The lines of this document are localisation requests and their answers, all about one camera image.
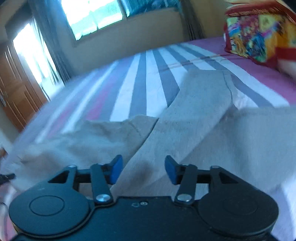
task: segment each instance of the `door handle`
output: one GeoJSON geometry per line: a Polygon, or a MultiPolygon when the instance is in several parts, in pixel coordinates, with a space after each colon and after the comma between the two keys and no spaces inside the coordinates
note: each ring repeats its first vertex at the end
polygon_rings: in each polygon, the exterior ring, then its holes
{"type": "Polygon", "coordinates": [[[0,101],[1,101],[1,103],[3,105],[3,107],[6,107],[6,101],[5,101],[4,97],[3,97],[3,95],[0,95],[0,101]]]}

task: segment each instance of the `window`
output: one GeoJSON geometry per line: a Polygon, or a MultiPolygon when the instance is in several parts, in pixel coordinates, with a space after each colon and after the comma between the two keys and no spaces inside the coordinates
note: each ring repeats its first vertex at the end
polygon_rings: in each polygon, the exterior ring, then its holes
{"type": "Polygon", "coordinates": [[[177,3],[178,0],[61,0],[76,40],[122,20],[125,14],[129,17],[155,9],[175,7],[177,3]]]}
{"type": "Polygon", "coordinates": [[[13,45],[25,72],[27,70],[32,72],[45,96],[50,100],[58,90],[63,88],[64,84],[35,19],[18,33],[13,40],[13,45]]]}
{"type": "Polygon", "coordinates": [[[61,3],[76,40],[123,17],[117,0],[62,0],[61,3]]]}

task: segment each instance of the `fleece blanket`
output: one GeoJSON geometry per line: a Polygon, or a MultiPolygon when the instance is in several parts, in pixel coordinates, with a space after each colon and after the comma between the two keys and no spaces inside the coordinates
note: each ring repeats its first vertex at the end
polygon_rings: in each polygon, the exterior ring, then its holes
{"type": "MultiPolygon", "coordinates": [[[[178,187],[164,169],[165,156],[171,155],[200,169],[222,166],[267,192],[296,172],[296,109],[237,110],[237,98],[229,73],[189,72],[159,118],[85,122],[73,133],[32,145],[9,165],[17,175],[12,184],[23,191],[66,165],[85,169],[122,154],[125,167],[113,195],[174,196],[178,187]]],[[[91,196],[87,185],[81,192],[91,196]]],[[[198,185],[196,198],[206,192],[198,185]]]]}

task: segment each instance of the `gray curtain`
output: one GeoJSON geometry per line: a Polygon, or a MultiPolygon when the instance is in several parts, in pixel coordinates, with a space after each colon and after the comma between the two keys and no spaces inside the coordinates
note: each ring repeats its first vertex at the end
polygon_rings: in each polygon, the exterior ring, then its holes
{"type": "Polygon", "coordinates": [[[28,3],[57,68],[57,72],[62,81],[66,83],[74,76],[74,72],[61,49],[53,18],[54,13],[59,15],[59,21],[66,20],[61,3],[59,0],[28,0],[28,3]]]}
{"type": "Polygon", "coordinates": [[[203,39],[201,25],[190,0],[179,0],[179,11],[187,30],[188,40],[203,39]]]}
{"type": "Polygon", "coordinates": [[[46,51],[47,46],[46,46],[45,41],[43,39],[43,36],[41,34],[40,28],[38,27],[35,19],[33,19],[30,22],[30,25],[32,26],[32,28],[34,30],[34,33],[35,33],[35,36],[36,36],[37,40],[39,40],[39,43],[42,46],[43,55],[46,57],[47,67],[48,67],[48,70],[49,70],[49,78],[50,78],[50,80],[51,80],[51,82],[53,84],[57,84],[57,83],[59,83],[61,81],[61,78],[60,78],[59,74],[56,72],[55,68],[52,66],[52,62],[49,60],[49,58],[51,56],[48,56],[48,52],[46,51]]]}

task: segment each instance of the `metal screw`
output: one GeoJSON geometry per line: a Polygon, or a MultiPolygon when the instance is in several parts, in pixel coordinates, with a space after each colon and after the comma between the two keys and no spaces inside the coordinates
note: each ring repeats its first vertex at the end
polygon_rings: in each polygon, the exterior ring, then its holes
{"type": "Polygon", "coordinates": [[[177,196],[177,199],[181,202],[189,202],[192,197],[189,194],[180,194],[177,196]]]}
{"type": "Polygon", "coordinates": [[[111,197],[108,194],[100,194],[96,196],[96,200],[98,202],[107,202],[111,199],[111,197]]]}
{"type": "Polygon", "coordinates": [[[147,205],[148,205],[148,202],[140,202],[140,204],[141,204],[142,206],[147,206],[147,205]]]}

